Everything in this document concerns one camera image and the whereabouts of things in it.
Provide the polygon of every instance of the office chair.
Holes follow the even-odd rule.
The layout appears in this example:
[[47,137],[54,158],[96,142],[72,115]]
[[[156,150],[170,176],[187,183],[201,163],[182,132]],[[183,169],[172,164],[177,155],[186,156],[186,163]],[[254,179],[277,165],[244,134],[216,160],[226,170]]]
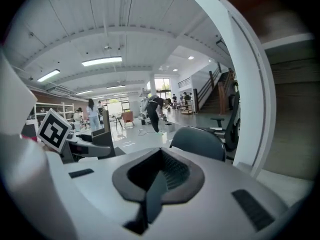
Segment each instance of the office chair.
[[226,149],[214,133],[191,127],[180,128],[173,136],[171,147],[191,152],[203,157],[226,161]]
[[239,141],[239,131],[240,131],[240,118],[237,120],[235,124],[235,119],[238,114],[238,109],[239,109],[239,101],[240,101],[240,94],[237,91],[234,97],[233,101],[233,110],[232,114],[229,120],[229,123],[226,127],[226,129],[222,128],[221,121],[224,121],[225,119],[222,117],[214,117],[211,118],[211,120],[216,120],[218,123],[218,128],[207,128],[204,129],[208,132],[216,134],[224,143],[225,149],[227,151],[233,151],[237,148],[238,146],[238,141]]

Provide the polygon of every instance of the ceiling light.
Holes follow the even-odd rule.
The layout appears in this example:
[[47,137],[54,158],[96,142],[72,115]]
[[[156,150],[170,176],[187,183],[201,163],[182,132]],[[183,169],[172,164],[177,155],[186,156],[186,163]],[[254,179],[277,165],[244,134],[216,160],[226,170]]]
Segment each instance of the ceiling light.
[[50,72],[49,74],[46,74],[45,76],[39,78],[37,81],[43,82],[44,80],[47,80],[48,78],[53,77],[54,75],[59,74],[59,73],[60,73],[60,70],[55,69],[54,71]]
[[86,93],[90,93],[90,92],[93,92],[93,90],[86,90],[86,91],[78,92],[75,95],[86,94]]
[[91,65],[110,63],[110,62],[122,62],[122,57],[120,56],[120,57],[97,58],[97,59],[84,61],[82,62],[82,65],[87,67]]
[[125,85],[118,85],[118,86],[107,87],[107,89],[119,88],[119,87],[126,87],[126,86]]

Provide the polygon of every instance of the staircase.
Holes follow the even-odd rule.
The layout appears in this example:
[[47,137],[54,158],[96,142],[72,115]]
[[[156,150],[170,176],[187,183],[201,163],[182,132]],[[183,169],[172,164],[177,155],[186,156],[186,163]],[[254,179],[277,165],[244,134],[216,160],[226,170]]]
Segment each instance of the staircase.
[[[223,73],[219,79],[219,82],[225,84],[228,78],[229,72]],[[220,113],[220,100],[219,100],[219,88],[216,86],[208,97],[204,105],[202,106],[200,113],[219,114]]]

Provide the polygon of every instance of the floor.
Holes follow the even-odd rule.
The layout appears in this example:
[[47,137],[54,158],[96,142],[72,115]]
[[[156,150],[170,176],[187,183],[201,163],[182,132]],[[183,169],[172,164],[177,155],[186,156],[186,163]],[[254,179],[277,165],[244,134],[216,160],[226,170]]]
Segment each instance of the floor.
[[[216,121],[210,119],[215,116],[212,114],[186,115],[181,114],[177,110],[172,110],[171,112],[164,111],[164,113],[168,121],[175,124],[175,130],[183,126],[218,127]],[[225,121],[222,122],[223,128],[227,126],[230,115],[226,115],[224,118]],[[126,124],[126,128],[121,128],[119,124],[116,127],[115,122],[110,122],[113,145],[122,149],[126,154],[146,148],[168,148],[175,135],[175,131],[165,131],[165,122],[162,119],[159,120],[159,129],[164,131],[163,135],[157,135],[151,124],[142,125],[141,121],[137,118],[134,119],[134,124],[135,126],[132,126],[128,123]],[[228,156],[234,157],[235,153],[235,151],[228,153]],[[267,170],[262,170],[257,180],[273,190],[288,206],[305,197],[313,185],[312,181],[288,177]]]

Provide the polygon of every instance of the black rubber pad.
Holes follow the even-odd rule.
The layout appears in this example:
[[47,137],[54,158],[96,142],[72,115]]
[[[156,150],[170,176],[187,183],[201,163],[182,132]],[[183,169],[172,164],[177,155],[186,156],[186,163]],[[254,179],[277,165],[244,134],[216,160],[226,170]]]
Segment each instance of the black rubber pad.
[[94,173],[94,170],[84,169],[84,170],[77,170],[77,171],[69,172],[69,175],[70,175],[71,179],[73,179],[76,177],[80,177],[80,176],[92,174],[92,173]]
[[274,218],[248,191],[239,189],[235,192],[232,192],[232,195],[257,231],[262,230],[274,222]]

